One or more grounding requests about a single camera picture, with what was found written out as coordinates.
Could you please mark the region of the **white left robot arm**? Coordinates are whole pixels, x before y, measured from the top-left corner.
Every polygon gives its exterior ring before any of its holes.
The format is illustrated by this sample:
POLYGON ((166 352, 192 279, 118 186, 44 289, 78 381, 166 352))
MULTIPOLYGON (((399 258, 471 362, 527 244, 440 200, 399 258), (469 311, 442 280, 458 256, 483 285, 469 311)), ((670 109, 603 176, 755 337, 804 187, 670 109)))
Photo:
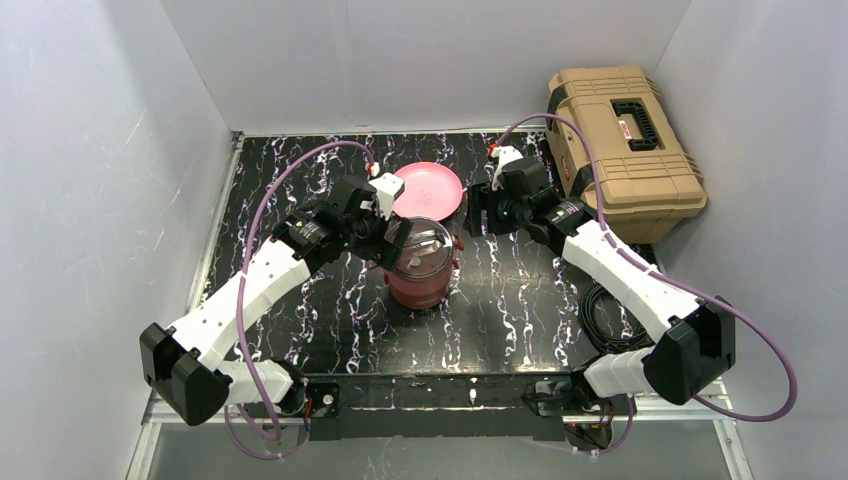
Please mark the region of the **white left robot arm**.
POLYGON ((305 379, 290 363, 226 355, 278 300, 343 253, 393 268, 412 227, 393 212, 404 187, 390 173, 345 176, 327 199, 293 211, 250 254, 246 270, 168 327, 152 323, 141 333, 146 383, 189 426, 236 404, 268 401, 298 411, 305 379))

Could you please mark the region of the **red steel lunch bowl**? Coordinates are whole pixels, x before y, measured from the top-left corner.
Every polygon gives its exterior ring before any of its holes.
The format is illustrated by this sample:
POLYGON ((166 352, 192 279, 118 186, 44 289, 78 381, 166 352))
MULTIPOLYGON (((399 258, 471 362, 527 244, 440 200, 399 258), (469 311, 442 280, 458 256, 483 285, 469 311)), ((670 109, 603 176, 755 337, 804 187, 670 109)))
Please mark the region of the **red steel lunch bowl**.
POLYGON ((437 286, 437 287, 446 286, 446 287, 447 287, 447 294, 446 294, 446 296, 447 296, 447 295, 448 295, 448 289, 449 289, 449 284, 450 284, 450 281, 451 281, 452 274, 453 274, 456 270, 458 270, 458 269, 459 269, 458 253, 464 249, 464 245, 463 245, 463 243, 462 243, 462 241, 461 241, 460 237, 459 237, 459 236, 457 236, 456 234, 454 234, 454 235, 455 235, 455 238, 456 238, 456 240, 457 240, 458 250, 456 251, 456 254, 455 254, 454 259, 453 259, 453 262, 452 262, 452 265, 451 265, 451 266, 449 266, 449 267, 448 267, 448 269, 447 269, 446 271, 444 271, 443 273, 439 274, 438 276, 435 276, 435 277, 433 277, 433 278, 431 278, 431 279, 428 279, 428 280, 424 280, 424 281, 411 281, 411 280, 408 280, 408 279, 406 279, 406 278, 401 278, 401 277, 399 277, 399 276, 396 276, 396 275, 394 275, 394 274, 391 274, 391 273, 389 272, 389 270, 390 270, 391 268, 389 268, 389 269, 386 269, 386 268, 380 268, 380 270, 382 271, 382 275, 383 275, 383 279, 384 279, 385 284, 386 284, 388 287, 389 287, 389 285, 390 285, 390 284, 395 284, 395 285, 399 285, 399 284, 429 285, 429 286, 437 286))
POLYGON ((392 297, 402 306, 412 310, 426 310, 438 305, 447 294, 446 286, 390 284, 392 297))

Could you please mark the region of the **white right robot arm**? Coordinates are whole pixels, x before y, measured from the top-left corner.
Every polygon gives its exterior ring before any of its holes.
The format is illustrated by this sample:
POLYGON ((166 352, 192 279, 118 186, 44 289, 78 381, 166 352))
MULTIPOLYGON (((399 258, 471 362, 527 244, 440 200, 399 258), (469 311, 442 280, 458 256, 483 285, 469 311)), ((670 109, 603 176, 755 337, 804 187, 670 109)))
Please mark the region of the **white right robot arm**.
POLYGON ((656 393, 683 405, 734 365, 732 315, 657 279, 656 266, 603 230, 591 207, 558 194, 541 161, 512 147, 491 156, 492 180, 468 189, 469 234, 527 232, 606 289, 652 342, 591 362, 577 374, 580 387, 598 398, 656 393))

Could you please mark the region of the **clear round lid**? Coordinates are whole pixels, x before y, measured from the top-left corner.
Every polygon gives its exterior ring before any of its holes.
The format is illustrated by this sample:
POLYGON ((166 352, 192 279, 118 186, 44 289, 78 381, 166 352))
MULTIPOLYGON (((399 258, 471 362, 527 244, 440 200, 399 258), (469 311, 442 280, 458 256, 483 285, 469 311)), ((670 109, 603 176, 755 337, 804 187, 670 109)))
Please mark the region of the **clear round lid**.
POLYGON ((425 217, 413 217, 410 222, 411 230, 389 272, 411 281, 438 276, 452 265, 458 250, 455 235, 441 223, 425 217))

